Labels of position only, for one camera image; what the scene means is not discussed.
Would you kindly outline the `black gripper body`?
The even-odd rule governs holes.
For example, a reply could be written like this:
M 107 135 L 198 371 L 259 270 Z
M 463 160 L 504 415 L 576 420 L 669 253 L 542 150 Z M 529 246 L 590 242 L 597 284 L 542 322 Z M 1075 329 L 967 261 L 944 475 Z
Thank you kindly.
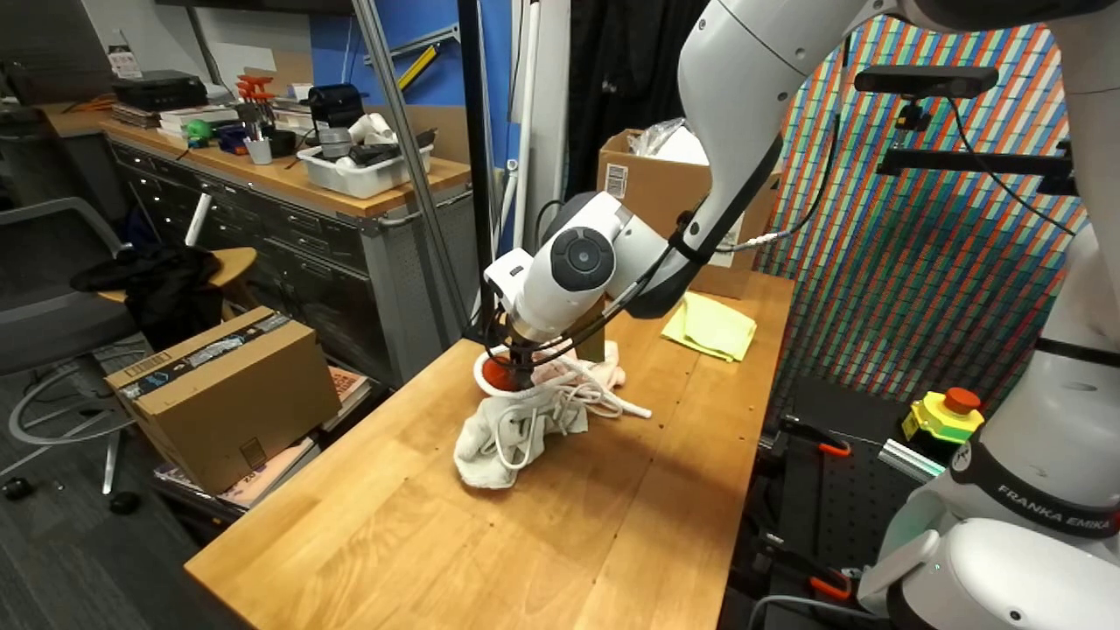
M 506 337 L 506 331 L 487 337 L 487 357 L 496 363 L 531 368 L 539 352 L 542 352 L 539 338 L 520 338 L 520 337 Z

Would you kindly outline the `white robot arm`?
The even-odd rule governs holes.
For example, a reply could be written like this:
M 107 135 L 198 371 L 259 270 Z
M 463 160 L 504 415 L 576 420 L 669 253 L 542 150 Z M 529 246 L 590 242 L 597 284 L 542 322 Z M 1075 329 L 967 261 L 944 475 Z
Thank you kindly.
M 708 191 L 671 233 L 657 233 L 610 191 L 590 191 L 534 253 L 487 267 L 499 294 L 499 359 L 520 375 L 564 357 L 595 301 L 657 319 L 709 261 L 729 228 L 783 150 L 783 105 L 860 17 L 931 30 L 1042 24 L 1065 63 L 1075 181 L 1098 242 L 1098 281 L 1077 294 L 1070 331 L 1042 331 L 1033 363 L 1117 368 L 1117 338 L 1089 331 L 1089 301 L 1117 297 L 1117 0 L 708 0 L 694 20 L 676 90 L 708 156 Z

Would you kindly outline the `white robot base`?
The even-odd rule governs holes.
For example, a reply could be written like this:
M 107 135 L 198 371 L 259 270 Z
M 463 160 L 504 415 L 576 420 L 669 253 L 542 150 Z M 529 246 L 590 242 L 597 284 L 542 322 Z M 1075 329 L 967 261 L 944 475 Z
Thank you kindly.
M 903 630 L 1120 630 L 1120 304 L 1086 228 L 1021 377 L 891 513 L 858 602 Z

